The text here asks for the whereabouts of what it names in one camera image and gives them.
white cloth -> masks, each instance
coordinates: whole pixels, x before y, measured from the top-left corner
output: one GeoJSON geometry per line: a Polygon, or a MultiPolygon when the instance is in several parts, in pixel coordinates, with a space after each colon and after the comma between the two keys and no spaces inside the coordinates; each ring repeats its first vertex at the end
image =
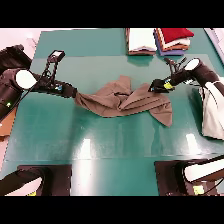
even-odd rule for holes
{"type": "Polygon", "coordinates": [[[153,36],[154,29],[155,28],[130,28],[129,51],[156,51],[157,47],[153,36]]]}
{"type": "Polygon", "coordinates": [[[224,96],[213,83],[207,82],[205,86],[204,100],[202,87],[199,88],[203,100],[202,134],[224,140],[224,96]]]}
{"type": "Polygon", "coordinates": [[[162,30],[160,28],[158,28],[158,31],[159,31],[159,35],[161,37],[163,48],[165,48],[165,49],[168,48],[168,47],[172,47],[173,45],[176,45],[176,44],[184,44],[184,45],[190,46],[191,41],[190,41],[189,37],[180,38],[180,39],[177,39],[177,40],[173,40],[169,43],[165,43],[162,30]]]}

brown box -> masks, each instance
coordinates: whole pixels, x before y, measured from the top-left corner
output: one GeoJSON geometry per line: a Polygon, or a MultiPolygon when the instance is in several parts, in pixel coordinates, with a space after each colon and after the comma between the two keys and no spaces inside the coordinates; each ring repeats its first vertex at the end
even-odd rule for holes
{"type": "Polygon", "coordinates": [[[16,110],[17,108],[13,109],[13,111],[1,122],[0,137],[10,135],[16,117],[16,110]]]}

green table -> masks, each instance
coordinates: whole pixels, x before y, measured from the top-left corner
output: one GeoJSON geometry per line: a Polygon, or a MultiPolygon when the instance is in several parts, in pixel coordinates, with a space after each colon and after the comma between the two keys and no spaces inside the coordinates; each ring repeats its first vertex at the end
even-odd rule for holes
{"type": "MultiPolygon", "coordinates": [[[[224,76],[204,30],[191,30],[195,37],[185,56],[200,57],[224,76]]],[[[125,47],[123,29],[43,32],[31,70],[41,73],[47,56],[58,49],[66,57],[57,79],[82,93],[94,93],[120,74],[132,78],[133,89],[169,75],[163,57],[126,56],[125,47]]],[[[224,153],[223,141],[200,134],[202,103],[197,89],[181,85],[169,97],[173,125],[167,128],[148,112],[107,119],[76,106],[72,99],[31,93],[19,106],[0,178],[17,165],[66,163],[73,165],[71,195],[158,195],[155,161],[224,153]]]]}

crumpled cloth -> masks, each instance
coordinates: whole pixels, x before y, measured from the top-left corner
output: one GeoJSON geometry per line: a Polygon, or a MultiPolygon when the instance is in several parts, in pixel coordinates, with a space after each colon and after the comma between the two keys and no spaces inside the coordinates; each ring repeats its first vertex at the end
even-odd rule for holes
{"type": "Polygon", "coordinates": [[[162,124],[172,125],[172,107],[169,98],[161,93],[148,92],[150,85],[142,84],[134,92],[131,79],[121,75],[107,83],[95,94],[77,92],[75,103],[102,117],[117,117],[148,110],[162,124]]]}

yellow label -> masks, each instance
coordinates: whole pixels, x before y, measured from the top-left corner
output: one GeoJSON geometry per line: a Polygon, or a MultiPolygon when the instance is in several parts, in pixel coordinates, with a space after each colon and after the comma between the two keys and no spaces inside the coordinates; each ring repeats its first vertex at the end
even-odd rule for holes
{"type": "Polygon", "coordinates": [[[33,193],[28,194],[27,196],[36,196],[36,195],[37,195],[37,192],[34,191],[33,193]]]}
{"type": "Polygon", "coordinates": [[[193,189],[194,189],[195,195],[199,195],[199,194],[204,194],[205,193],[204,188],[203,188],[202,185],[200,185],[200,186],[193,186],[193,189]]]}
{"type": "Polygon", "coordinates": [[[173,88],[173,86],[169,82],[167,82],[166,84],[164,84],[164,87],[166,89],[172,89],[173,88]]]}

